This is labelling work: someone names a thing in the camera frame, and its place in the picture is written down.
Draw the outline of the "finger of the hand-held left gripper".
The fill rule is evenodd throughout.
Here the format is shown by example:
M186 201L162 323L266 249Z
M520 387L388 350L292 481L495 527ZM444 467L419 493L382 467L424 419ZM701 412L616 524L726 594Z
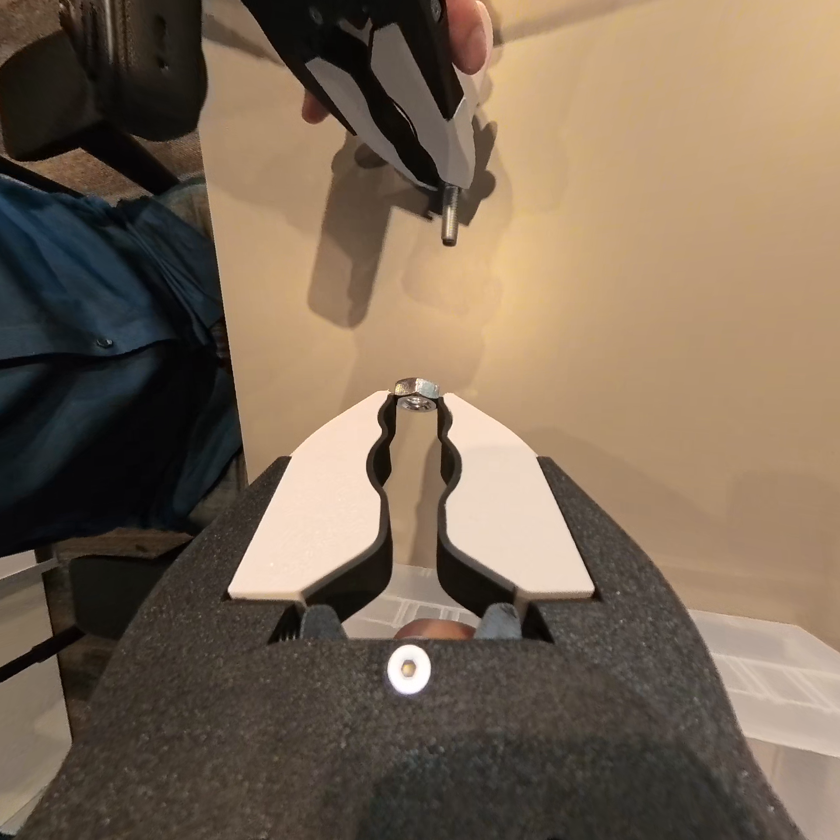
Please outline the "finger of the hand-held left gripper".
M482 68L471 76L456 67L444 66L455 72L456 110L451 118L444 117L423 78L404 35L397 24L377 29L371 38L371 68L385 92L399 106L413 126L410 132L414 143L392 142L394 152L380 156L388 160L406 179L418 186L435 187L439 183L460 189L472 185L476 172L476 143L473 118L479 94L490 63L492 31L490 22L483 22L487 56ZM426 152L432 162L429 175L415 175L409 170L409 155L414 147Z
M437 167L411 120L385 92L365 45L327 45L308 60L308 71L350 129L406 178L437 186Z

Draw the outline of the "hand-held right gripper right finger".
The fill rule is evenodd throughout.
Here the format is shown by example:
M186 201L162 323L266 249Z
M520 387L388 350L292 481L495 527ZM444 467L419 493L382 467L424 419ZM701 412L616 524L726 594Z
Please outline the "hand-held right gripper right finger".
M454 393L437 411L444 591L456 602L591 599L595 585L535 452Z

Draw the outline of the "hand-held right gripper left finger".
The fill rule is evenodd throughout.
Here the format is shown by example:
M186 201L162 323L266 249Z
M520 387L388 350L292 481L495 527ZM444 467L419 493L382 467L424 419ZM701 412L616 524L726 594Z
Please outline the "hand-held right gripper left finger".
M373 457L388 452L393 395L378 391L290 456L227 588L232 601L324 601L349 593L384 548L390 519Z

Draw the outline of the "steel hex nut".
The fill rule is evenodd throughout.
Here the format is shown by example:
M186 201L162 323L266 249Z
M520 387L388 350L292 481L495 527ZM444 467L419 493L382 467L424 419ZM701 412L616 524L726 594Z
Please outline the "steel hex nut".
M431 413L438 409L439 386L423 377L408 377L393 388L396 407L411 413Z

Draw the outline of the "person's left hand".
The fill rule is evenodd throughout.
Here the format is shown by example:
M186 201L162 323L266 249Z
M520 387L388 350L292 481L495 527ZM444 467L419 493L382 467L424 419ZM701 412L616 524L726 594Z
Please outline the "person's left hand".
M485 66L488 44L484 13L486 8L477 1L447 1L448 34L455 66L473 77Z

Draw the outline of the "person's black office chair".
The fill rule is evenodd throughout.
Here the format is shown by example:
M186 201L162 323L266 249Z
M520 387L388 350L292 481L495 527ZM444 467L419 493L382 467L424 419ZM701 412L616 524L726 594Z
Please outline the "person's black office chair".
M168 142L196 129L207 95L200 1L58 2L60 30L2 62L2 173L81 150L147 193L178 178L139 140Z

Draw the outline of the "clear plastic bin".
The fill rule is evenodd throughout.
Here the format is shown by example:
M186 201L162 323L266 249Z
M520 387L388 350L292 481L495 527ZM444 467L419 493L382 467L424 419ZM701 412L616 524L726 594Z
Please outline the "clear plastic bin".
M839 838L839 653L799 626L689 614L791 818L806 838Z

